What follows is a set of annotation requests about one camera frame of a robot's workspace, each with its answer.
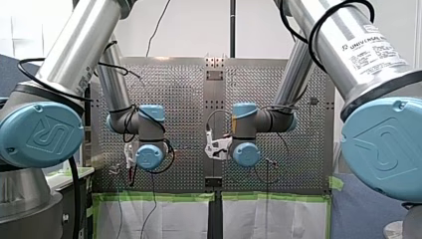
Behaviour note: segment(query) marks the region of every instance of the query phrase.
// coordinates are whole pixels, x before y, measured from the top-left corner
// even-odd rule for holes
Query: vertical metal post
[[[236,0],[230,0],[230,58],[236,58]]]

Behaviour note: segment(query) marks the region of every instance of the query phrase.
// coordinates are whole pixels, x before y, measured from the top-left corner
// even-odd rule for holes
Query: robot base
[[[62,238],[62,195],[53,193],[50,201],[23,213],[0,218],[1,238]]]

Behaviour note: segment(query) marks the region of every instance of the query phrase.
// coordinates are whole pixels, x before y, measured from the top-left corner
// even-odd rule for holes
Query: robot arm
[[[16,167],[49,167],[72,156],[84,128],[80,105],[100,58],[118,65],[115,46],[105,50],[119,19],[134,1],[87,0],[70,20],[31,82],[19,84],[0,112],[0,158]],[[161,106],[131,107],[127,88],[115,69],[99,67],[110,110],[109,127],[118,133],[139,134],[137,163],[151,170],[165,156],[164,110]]]
[[[306,90],[312,69],[313,61],[308,52],[308,45],[297,41],[273,105],[258,109],[254,103],[234,104],[233,136],[213,141],[212,136],[208,138],[208,135],[212,135],[211,131],[207,131],[205,151],[208,156],[213,159],[228,159],[228,155],[225,155],[228,153],[241,166],[256,165],[261,158],[260,150],[255,146],[257,132],[286,132],[295,129],[295,104]],[[225,154],[221,158],[213,155],[215,152]]]
[[[422,81],[422,72],[409,66],[350,4],[356,1],[275,2],[279,7],[284,2],[284,11],[298,22],[307,42],[298,39],[274,104],[292,106],[307,84],[311,58],[318,60],[345,101],[341,147],[351,170],[389,197],[422,202],[422,184],[414,183],[422,180],[422,101],[385,97]],[[255,104],[236,104],[232,126],[230,155],[243,166],[253,166],[260,159],[255,134],[292,130],[295,117],[289,108],[258,110]]]
[[[105,50],[101,62],[120,65],[117,45],[112,44]],[[122,72],[105,66],[98,66],[98,69],[109,111],[106,125],[116,133],[137,134],[139,145],[134,154],[137,165],[145,170],[155,169],[171,148],[164,140],[164,107],[143,105],[137,108],[130,102]]]
[[[420,82],[422,72],[400,57],[369,19],[349,4],[353,1],[284,2],[307,39],[314,37],[313,52],[345,101],[341,148],[350,169],[380,193],[422,202],[422,184],[414,183],[422,180],[422,102],[385,96]]]

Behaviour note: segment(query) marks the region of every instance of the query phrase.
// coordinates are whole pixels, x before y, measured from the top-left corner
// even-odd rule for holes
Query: white wall
[[[72,13],[72,0],[0,0],[0,54],[45,57]]]
[[[137,2],[115,34],[124,56],[145,56],[147,43],[166,0]],[[229,55],[229,0],[173,0],[149,56]],[[273,0],[237,1],[237,57],[287,58],[293,46]]]

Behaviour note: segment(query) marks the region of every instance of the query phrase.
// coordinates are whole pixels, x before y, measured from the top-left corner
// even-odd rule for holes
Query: gray cloth
[[[404,219],[401,202],[381,195],[354,175],[335,175],[344,182],[333,192],[331,239],[384,239],[383,228]]]
[[[31,74],[36,74],[38,66],[25,64],[25,69]],[[29,81],[18,70],[18,60],[0,55],[0,97],[9,97],[17,83]]]

